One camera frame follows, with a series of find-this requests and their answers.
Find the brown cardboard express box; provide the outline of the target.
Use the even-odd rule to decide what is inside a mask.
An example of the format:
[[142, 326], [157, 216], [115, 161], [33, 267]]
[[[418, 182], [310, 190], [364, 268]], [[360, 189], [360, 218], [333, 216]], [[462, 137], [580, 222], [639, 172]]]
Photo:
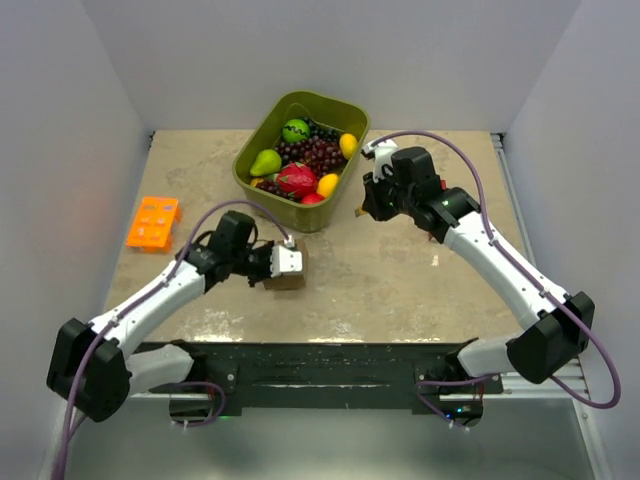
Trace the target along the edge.
[[263, 282], [264, 288], [266, 290], [290, 291], [290, 290], [299, 290], [306, 286], [309, 255], [304, 242], [303, 244], [304, 244], [303, 253], [304, 253], [304, 260], [305, 260], [303, 274], [294, 275], [294, 276], [283, 276], [278, 278], [271, 277], [270, 279], [267, 279]]

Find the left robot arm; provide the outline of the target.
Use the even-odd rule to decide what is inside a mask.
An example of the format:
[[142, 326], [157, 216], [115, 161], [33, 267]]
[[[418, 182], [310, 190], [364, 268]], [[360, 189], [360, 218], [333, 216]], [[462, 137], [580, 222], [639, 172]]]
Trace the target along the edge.
[[138, 347], [170, 316], [232, 275], [250, 285], [271, 278], [276, 243], [255, 244], [255, 220], [225, 213], [214, 230], [194, 233], [149, 284], [87, 323], [58, 331], [46, 384], [95, 422], [111, 417], [130, 396], [168, 384], [185, 392], [207, 380], [203, 357], [185, 343], [140, 353]]

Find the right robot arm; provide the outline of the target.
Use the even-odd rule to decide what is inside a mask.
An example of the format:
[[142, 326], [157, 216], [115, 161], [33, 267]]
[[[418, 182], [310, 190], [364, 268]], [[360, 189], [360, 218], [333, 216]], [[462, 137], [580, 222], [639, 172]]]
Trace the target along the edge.
[[485, 224], [479, 204], [464, 189], [445, 185], [425, 148], [385, 141], [364, 147], [362, 154], [374, 163], [363, 177], [363, 211], [376, 221], [409, 216], [473, 267], [523, 330], [513, 338], [471, 340], [460, 347], [445, 369], [452, 390], [466, 393], [481, 376], [507, 372], [541, 384], [586, 349], [592, 299], [549, 280]]

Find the olive green plastic basin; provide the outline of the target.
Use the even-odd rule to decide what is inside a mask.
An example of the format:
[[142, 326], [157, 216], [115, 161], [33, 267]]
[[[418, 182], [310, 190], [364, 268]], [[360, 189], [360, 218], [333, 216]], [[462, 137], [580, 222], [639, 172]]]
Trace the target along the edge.
[[232, 173], [248, 200], [284, 226], [325, 228], [360, 158], [369, 116], [310, 91], [284, 95], [236, 157]]

